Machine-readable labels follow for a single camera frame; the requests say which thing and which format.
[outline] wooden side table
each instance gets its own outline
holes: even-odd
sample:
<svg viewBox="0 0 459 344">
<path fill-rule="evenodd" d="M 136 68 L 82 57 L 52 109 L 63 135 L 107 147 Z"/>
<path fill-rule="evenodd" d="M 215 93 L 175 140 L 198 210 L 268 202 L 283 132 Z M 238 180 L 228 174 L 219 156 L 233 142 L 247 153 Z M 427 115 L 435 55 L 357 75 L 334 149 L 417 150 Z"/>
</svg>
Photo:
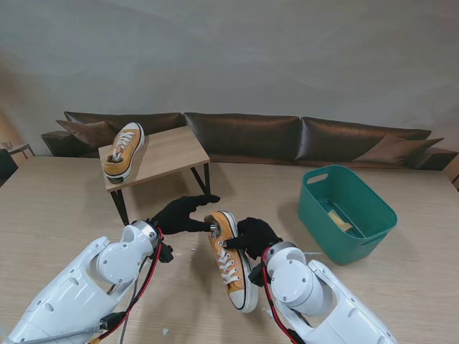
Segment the wooden side table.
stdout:
<svg viewBox="0 0 459 344">
<path fill-rule="evenodd" d="M 26 157 L 26 159 L 28 159 L 26 153 L 24 152 L 25 150 L 29 150 L 30 153 L 35 156 L 34 154 L 34 151 L 30 148 L 30 145 L 28 143 L 25 143 L 24 145 L 16 145 L 14 147 L 12 147 L 11 149 L 8 150 L 8 153 L 9 155 L 13 155 L 13 154 L 16 154 L 16 153 L 19 153 L 19 152 L 22 152 L 22 154 L 24 154 L 24 156 Z"/>
<path fill-rule="evenodd" d="M 111 145 L 99 148 L 102 169 L 110 152 Z M 202 192 L 210 194 L 209 162 L 209 156 L 190 127 L 175 128 L 146 136 L 143 148 L 134 156 L 132 172 L 128 179 L 119 184 L 112 184 L 104 175 L 105 188 L 110 192 L 121 220 L 128 225 L 123 188 L 190 168 Z M 196 171 L 196 166 L 200 165 L 204 165 L 205 183 Z"/>
</svg>

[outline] white rubber sole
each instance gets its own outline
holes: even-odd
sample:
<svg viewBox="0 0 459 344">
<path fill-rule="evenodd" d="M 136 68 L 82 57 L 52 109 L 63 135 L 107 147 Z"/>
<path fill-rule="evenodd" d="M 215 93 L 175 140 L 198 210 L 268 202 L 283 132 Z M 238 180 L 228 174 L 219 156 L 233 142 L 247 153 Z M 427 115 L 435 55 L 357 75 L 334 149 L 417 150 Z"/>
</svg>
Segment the white rubber sole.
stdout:
<svg viewBox="0 0 459 344">
<path fill-rule="evenodd" d="M 132 169 L 132 164 L 134 162 L 134 158 L 136 157 L 137 152 L 139 152 L 139 150 L 142 149 L 143 144 L 145 143 L 145 133 L 143 132 L 143 128 L 142 128 L 142 126 L 140 124 L 138 124 L 138 123 L 136 123 L 136 124 L 141 129 L 141 139 L 140 139 L 140 141 L 138 143 L 138 146 L 137 146 L 136 150 L 134 151 L 134 154 L 132 155 L 131 162 L 129 163 L 129 167 L 126 170 L 126 172 L 124 172 L 122 174 L 118 174 L 117 176 L 113 176 L 111 174 L 106 174 L 105 171 L 104 171 L 105 176 L 107 177 L 107 179 L 111 183 L 119 184 L 119 183 L 124 182 L 129 177 L 129 175 L 131 174 L 131 169 Z"/>
<path fill-rule="evenodd" d="M 231 227 L 231 231 L 234 237 L 238 237 L 237 235 L 237 224 L 236 220 L 233 215 L 228 211 L 219 211 L 227 218 L 229 222 L 229 226 Z M 245 255 L 245 252 L 241 249 L 238 249 L 238 252 L 241 256 L 242 260 L 242 268 L 244 269 L 244 283 L 245 283 L 245 302 L 244 307 L 242 309 L 237 309 L 241 313 L 250 313 L 252 312 L 255 307 L 257 307 L 258 303 L 258 287 L 251 283 L 249 279 L 249 274 L 252 272 L 252 265 L 249 262 L 249 259 Z"/>
</svg>

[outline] throw pillow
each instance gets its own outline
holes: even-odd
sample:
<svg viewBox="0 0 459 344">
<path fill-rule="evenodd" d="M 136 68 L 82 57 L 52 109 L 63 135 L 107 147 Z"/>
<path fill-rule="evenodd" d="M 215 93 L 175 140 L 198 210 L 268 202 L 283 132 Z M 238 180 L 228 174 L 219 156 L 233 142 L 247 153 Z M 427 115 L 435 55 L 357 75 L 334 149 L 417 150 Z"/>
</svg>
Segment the throw pillow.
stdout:
<svg viewBox="0 0 459 344">
<path fill-rule="evenodd" d="M 105 122 L 88 124 L 68 122 L 66 120 L 56 120 L 56 122 L 78 140 L 93 148 L 111 145 L 117 134 L 112 126 Z"/>
<path fill-rule="evenodd" d="M 364 155 L 354 161 L 359 163 L 387 163 L 403 166 L 412 154 L 419 154 L 443 138 L 432 140 L 405 140 L 393 135 L 386 135 L 380 142 Z"/>
</svg>

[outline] shoe toe cap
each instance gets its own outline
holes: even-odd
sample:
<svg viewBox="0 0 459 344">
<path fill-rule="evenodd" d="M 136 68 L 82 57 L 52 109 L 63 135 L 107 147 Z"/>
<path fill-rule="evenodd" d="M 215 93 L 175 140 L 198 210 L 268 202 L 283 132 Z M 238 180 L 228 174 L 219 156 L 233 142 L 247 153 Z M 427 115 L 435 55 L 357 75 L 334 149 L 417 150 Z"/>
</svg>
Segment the shoe toe cap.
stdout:
<svg viewBox="0 0 459 344">
<path fill-rule="evenodd" d="M 229 298 L 231 299 L 233 305 L 236 308 L 244 307 L 244 301 L 245 301 L 245 291 L 244 290 L 238 290 L 235 292 L 231 292 L 229 294 Z"/>
<path fill-rule="evenodd" d="M 133 130 L 133 129 L 136 129 L 138 130 L 138 124 L 135 123 L 135 122 L 131 122 L 131 123 L 128 123 L 126 124 L 122 130 Z"/>
</svg>

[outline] gray wall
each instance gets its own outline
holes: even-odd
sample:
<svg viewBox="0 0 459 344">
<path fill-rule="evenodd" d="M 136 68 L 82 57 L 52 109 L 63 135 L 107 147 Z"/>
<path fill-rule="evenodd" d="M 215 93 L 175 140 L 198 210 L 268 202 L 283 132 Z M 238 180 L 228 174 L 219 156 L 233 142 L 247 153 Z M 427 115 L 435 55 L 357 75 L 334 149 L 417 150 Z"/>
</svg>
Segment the gray wall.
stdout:
<svg viewBox="0 0 459 344">
<path fill-rule="evenodd" d="M 0 111 L 308 115 L 459 150 L 458 0 L 0 1 Z"/>
</svg>

